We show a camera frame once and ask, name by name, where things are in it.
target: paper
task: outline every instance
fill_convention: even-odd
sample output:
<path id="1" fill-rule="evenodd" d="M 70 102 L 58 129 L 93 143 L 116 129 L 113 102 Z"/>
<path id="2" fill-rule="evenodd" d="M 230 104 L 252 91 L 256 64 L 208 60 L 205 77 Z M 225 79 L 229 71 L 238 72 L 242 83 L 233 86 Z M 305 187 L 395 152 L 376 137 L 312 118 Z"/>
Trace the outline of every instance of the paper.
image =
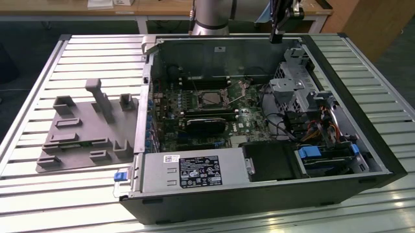
<path id="1" fill-rule="evenodd" d="M 112 9 L 112 0 L 88 0 L 88 10 Z"/>

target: red wire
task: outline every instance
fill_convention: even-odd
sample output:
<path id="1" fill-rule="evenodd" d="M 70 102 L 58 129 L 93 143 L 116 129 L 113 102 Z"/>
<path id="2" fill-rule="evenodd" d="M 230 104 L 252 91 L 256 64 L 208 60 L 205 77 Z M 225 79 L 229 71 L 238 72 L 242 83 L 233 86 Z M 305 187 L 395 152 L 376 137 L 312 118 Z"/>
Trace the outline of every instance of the red wire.
<path id="1" fill-rule="evenodd" d="M 309 129 L 311 123 L 316 123 L 316 121 L 312 120 L 312 121 L 308 123 L 307 129 Z"/>

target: desk leg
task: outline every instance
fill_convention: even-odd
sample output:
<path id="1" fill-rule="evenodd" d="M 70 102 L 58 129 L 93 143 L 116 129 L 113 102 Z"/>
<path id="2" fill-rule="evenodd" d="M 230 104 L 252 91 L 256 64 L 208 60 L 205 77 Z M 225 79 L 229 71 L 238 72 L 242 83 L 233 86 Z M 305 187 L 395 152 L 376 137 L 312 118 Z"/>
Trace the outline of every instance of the desk leg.
<path id="1" fill-rule="evenodd" d="M 312 25 L 309 27 L 308 33 L 320 33 L 321 28 L 323 28 L 324 23 L 325 23 L 327 16 L 313 16 L 313 17 L 315 17 L 315 19 L 313 19 Z"/>
<path id="2" fill-rule="evenodd" d="M 146 30 L 146 16 L 136 16 L 137 26 L 138 26 L 138 33 L 140 34 L 148 34 Z"/>

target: wooden cabinet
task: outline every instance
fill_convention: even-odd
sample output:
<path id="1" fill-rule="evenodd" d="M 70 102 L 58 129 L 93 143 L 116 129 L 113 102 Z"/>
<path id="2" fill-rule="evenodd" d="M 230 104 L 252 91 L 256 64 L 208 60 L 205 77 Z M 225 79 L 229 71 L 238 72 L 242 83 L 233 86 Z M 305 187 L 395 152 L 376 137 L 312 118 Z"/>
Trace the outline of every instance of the wooden cabinet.
<path id="1" fill-rule="evenodd" d="M 333 13 L 321 33 L 344 32 L 375 62 L 415 14 L 415 0 L 327 0 Z"/>

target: wooden desk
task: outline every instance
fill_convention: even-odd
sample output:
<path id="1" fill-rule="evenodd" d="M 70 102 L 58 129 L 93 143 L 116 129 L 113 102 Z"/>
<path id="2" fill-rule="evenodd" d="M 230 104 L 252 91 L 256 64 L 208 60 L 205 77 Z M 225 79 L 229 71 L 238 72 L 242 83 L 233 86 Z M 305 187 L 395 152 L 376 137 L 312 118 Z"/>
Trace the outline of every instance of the wooden desk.
<path id="1" fill-rule="evenodd" d="M 138 0 L 132 6 L 114 5 L 113 9 L 88 10 L 88 0 L 0 0 L 2 16 L 113 16 L 134 15 Z"/>
<path id="2" fill-rule="evenodd" d="M 315 0 L 303 0 L 300 4 L 305 13 L 304 20 L 313 21 L 309 33 L 319 33 L 332 10 L 323 9 Z M 190 7 L 192 0 L 138 0 L 137 23 L 140 33 L 148 33 L 148 20 L 188 20 Z"/>
<path id="3" fill-rule="evenodd" d="M 138 0 L 132 6 L 88 10 L 88 0 L 0 0 L 0 21 L 137 21 Z"/>
<path id="4" fill-rule="evenodd" d="M 130 20 L 140 34 L 148 34 L 148 20 L 188 20 L 192 0 L 136 0 L 132 6 L 88 10 L 88 0 L 0 0 L 0 21 Z M 315 0 L 301 1 L 305 19 L 313 21 L 309 33 L 319 33 L 332 10 Z"/>

